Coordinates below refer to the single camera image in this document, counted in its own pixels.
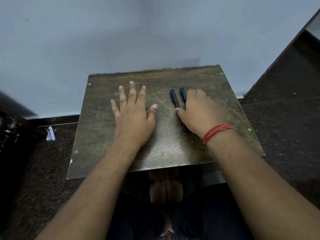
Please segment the person's right arm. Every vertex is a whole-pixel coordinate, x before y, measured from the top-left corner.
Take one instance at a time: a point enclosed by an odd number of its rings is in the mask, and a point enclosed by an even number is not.
[[[201,139],[226,123],[202,90],[189,90],[182,122]],[[320,210],[280,177],[233,129],[219,132],[207,147],[255,239],[319,239]]]

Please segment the person's left hand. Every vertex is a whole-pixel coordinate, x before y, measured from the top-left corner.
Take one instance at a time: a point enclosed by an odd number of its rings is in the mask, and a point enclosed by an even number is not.
[[[158,104],[150,107],[146,113],[146,87],[139,95],[133,81],[130,81],[129,99],[127,100],[123,86],[119,86],[120,110],[111,100],[112,111],[116,121],[114,141],[124,143],[134,149],[140,149],[151,137],[156,127]]]

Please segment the black trousers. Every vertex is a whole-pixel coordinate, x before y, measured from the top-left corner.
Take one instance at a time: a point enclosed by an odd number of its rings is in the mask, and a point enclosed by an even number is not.
[[[226,183],[189,194],[174,206],[171,224],[177,236],[191,239],[254,239]],[[106,239],[158,239],[164,225],[158,206],[120,193]]]

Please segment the tabletop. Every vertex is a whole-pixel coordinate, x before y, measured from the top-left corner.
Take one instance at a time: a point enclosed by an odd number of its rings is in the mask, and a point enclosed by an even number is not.
[[[129,171],[166,168],[215,161],[202,140],[184,133],[169,91],[174,89],[180,107],[179,88],[202,89],[220,107],[228,123],[260,155],[265,153],[246,118],[226,75],[219,65],[134,72],[91,74],[88,77],[68,179],[86,177],[113,141],[115,119],[110,100],[119,105],[119,85],[129,93],[129,81],[137,91],[146,86],[147,105],[158,104],[157,125],[150,141],[137,154]]]

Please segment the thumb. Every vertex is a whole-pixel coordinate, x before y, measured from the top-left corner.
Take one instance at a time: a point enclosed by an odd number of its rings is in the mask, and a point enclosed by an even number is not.
[[[186,117],[186,111],[184,111],[182,108],[176,108],[178,117],[182,120]]]
[[[148,120],[155,123],[156,117],[157,117],[157,112],[158,112],[158,104],[152,105],[148,111]]]

